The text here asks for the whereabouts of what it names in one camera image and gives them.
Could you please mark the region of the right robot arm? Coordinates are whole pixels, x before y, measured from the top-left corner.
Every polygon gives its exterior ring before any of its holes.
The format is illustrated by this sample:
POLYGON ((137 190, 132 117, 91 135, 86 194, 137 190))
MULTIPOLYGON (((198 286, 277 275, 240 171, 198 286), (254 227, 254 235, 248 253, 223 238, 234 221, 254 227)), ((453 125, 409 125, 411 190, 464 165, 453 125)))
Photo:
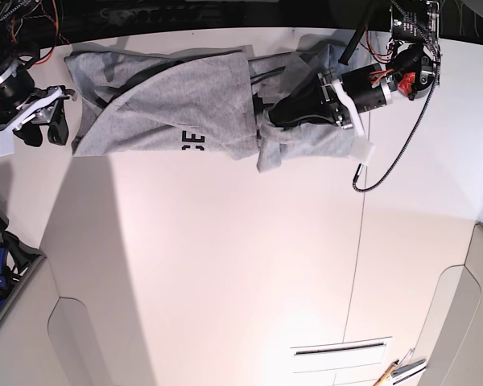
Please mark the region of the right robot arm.
POLYGON ((23 21, 43 8, 41 1, 0 1, 0 157, 14 153, 14 140, 40 147, 67 144, 64 102, 76 93, 63 85, 38 88, 29 70, 45 63, 34 42, 20 42, 23 21))

